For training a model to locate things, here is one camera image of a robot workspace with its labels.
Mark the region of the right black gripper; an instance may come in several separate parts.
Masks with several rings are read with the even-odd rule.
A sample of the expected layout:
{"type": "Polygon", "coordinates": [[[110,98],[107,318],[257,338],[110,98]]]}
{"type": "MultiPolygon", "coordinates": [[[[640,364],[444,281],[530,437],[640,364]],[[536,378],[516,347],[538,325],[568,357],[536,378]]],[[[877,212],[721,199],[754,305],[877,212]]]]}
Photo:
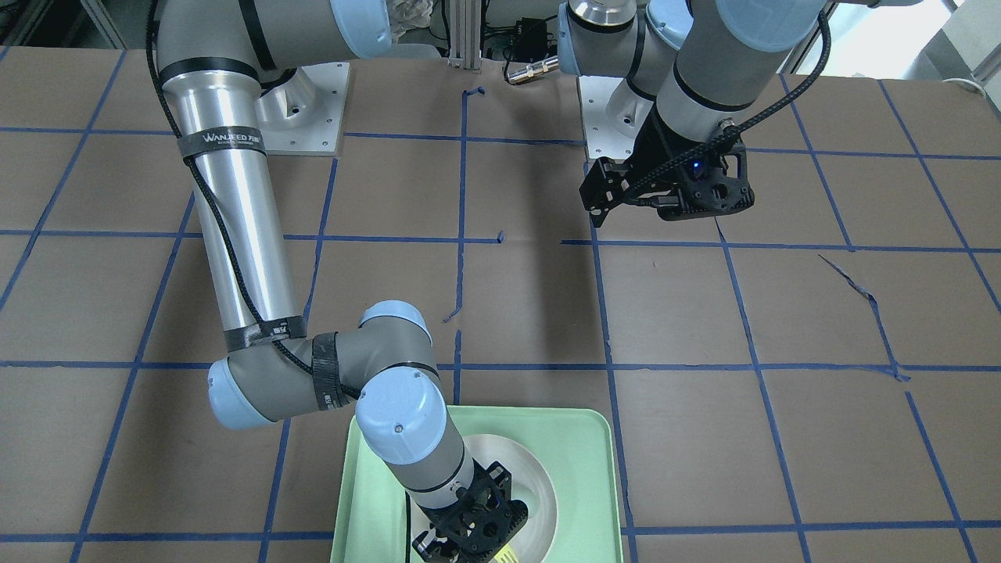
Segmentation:
{"type": "Polygon", "coordinates": [[[528,521],[528,506],[512,496],[511,472],[500,462],[473,463],[472,484],[458,487],[457,502],[422,508],[429,530],[412,539],[425,562],[489,562],[528,521]]]}

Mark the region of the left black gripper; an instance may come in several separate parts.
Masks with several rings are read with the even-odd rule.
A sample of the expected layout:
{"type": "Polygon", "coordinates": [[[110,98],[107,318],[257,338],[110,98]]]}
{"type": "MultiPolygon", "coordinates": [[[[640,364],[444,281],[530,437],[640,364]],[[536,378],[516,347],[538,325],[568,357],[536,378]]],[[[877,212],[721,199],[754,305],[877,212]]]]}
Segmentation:
{"type": "Polygon", "coordinates": [[[600,228],[625,203],[657,210],[663,221],[730,215],[755,204],[746,146],[730,119],[710,134],[723,141],[707,149],[672,131],[657,110],[648,112],[625,163],[597,158],[579,188],[590,224],[600,228]]]}

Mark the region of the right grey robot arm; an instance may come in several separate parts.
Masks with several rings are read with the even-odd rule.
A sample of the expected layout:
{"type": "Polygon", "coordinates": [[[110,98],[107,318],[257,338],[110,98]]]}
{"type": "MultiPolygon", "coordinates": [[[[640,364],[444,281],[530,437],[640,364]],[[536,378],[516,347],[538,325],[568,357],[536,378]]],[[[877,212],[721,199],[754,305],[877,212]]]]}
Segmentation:
{"type": "Polygon", "coordinates": [[[511,474],[466,448],[411,304],[372,304],[352,332],[308,336],[291,285],[257,103],[314,63],[389,52],[383,1],[167,1],[145,49],[156,96],[196,182],[228,355],[208,375],[215,417],[243,430],[355,406],[355,420],[428,517],[425,562],[491,562],[528,521],[511,474]]]}

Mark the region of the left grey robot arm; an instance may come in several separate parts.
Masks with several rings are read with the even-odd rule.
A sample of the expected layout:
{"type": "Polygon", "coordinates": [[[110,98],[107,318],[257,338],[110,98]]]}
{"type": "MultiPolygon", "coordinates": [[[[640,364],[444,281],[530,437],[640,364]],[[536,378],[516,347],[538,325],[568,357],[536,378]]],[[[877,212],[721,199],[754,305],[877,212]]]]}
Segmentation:
{"type": "Polygon", "coordinates": [[[747,111],[790,51],[814,29],[831,39],[822,1],[568,1],[558,8],[565,74],[623,79],[650,110],[622,163],[600,156],[579,189],[599,228],[618,206],[663,221],[732,215],[754,206],[741,135],[789,106],[797,87],[747,111]]]}

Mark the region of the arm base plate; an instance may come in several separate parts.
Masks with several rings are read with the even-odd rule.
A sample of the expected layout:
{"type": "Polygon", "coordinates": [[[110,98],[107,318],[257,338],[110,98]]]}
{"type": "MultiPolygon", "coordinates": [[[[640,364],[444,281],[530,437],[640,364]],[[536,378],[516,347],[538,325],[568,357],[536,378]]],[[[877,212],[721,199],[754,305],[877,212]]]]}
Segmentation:
{"type": "Polygon", "coordinates": [[[269,156],[336,156],[350,83],[348,62],[329,62],[296,73],[255,102],[269,156]]]}
{"type": "Polygon", "coordinates": [[[626,78],[612,76],[579,76],[578,92],[587,160],[607,157],[622,163],[630,158],[654,97],[637,92],[626,78]]]}

